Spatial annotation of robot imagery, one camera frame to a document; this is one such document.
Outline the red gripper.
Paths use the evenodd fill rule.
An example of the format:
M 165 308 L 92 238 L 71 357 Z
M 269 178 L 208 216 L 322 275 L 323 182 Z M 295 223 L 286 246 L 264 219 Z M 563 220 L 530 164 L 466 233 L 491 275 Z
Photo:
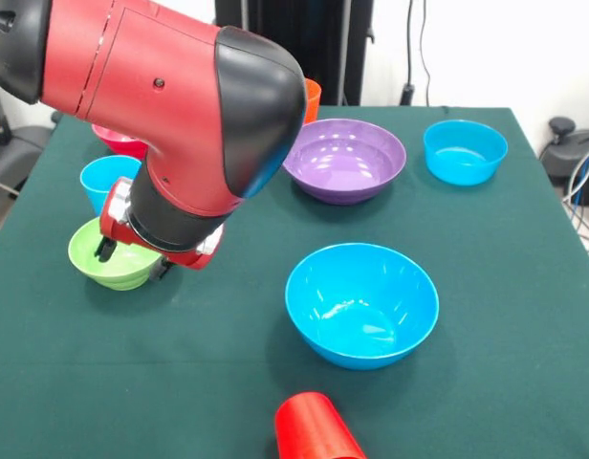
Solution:
M 167 201 L 151 179 L 119 178 L 99 217 L 102 238 L 94 257 L 109 261 L 119 243 L 160 255 L 149 279 L 160 281 L 174 266 L 203 269 L 219 247 L 225 218 L 187 213 Z

